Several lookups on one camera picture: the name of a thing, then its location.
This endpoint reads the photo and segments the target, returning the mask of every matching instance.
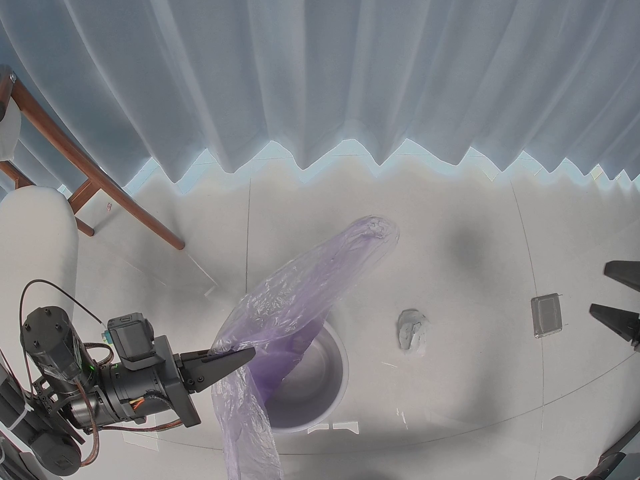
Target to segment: curtain fold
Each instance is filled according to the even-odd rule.
[[[640,0],[0,0],[0,62],[124,185],[228,172],[269,140],[306,168],[343,139],[457,164],[526,151],[640,173]],[[23,119],[16,163],[84,176]]]

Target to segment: white seat cushion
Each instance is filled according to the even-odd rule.
[[[24,388],[18,323],[22,289],[41,278],[75,296],[77,256],[76,219],[62,194],[30,186],[10,192],[0,202],[0,346]],[[51,286],[35,284],[24,299],[23,317],[50,305],[73,315],[73,302]]]

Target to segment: floor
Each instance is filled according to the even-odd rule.
[[[208,348],[245,292],[356,218],[398,224],[396,251],[330,318],[350,379],[328,422],[357,422],[358,434],[279,436],[288,479],[574,478],[640,419],[640,355],[588,315],[591,302],[640,300],[602,275],[606,261],[640,255],[628,179],[570,163],[548,174],[525,155],[504,173],[473,154],[453,168],[410,146],[379,167],[347,144],[304,172],[273,146],[232,175],[202,156],[178,185],[149,166],[128,188],[186,249],[99,193],[79,214],[97,233],[80,238],[77,297],[103,319],[142,311],[174,352]],[[536,339],[530,300],[555,292],[563,330]],[[398,348],[407,308],[430,322],[425,357]],[[128,442],[104,432],[77,477],[224,478],[211,400],[194,399],[202,425]]]

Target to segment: wooden chair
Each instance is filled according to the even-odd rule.
[[[82,149],[67,137],[60,127],[44,111],[36,99],[27,91],[13,70],[7,65],[0,65],[0,121],[8,107],[9,99],[13,100],[20,108],[22,114],[37,128],[37,130],[58,150],[62,155],[84,172],[87,180],[69,197],[73,213],[77,213],[91,197],[102,189],[112,197],[120,206],[147,226],[156,235],[163,238],[176,249],[184,249],[184,242],[167,229],[159,220],[150,215],[108,176]],[[0,162],[0,170],[7,174],[15,182],[16,188],[21,188],[34,183],[27,178],[11,162]],[[76,218],[76,224],[80,231],[88,236],[93,236],[93,229]]]

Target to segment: translucent purple trash bag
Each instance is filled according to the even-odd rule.
[[[334,302],[398,241],[382,217],[356,220],[298,256],[245,295],[218,332],[216,353],[255,347],[247,365],[214,384],[229,480],[281,480],[264,404],[300,362]]]

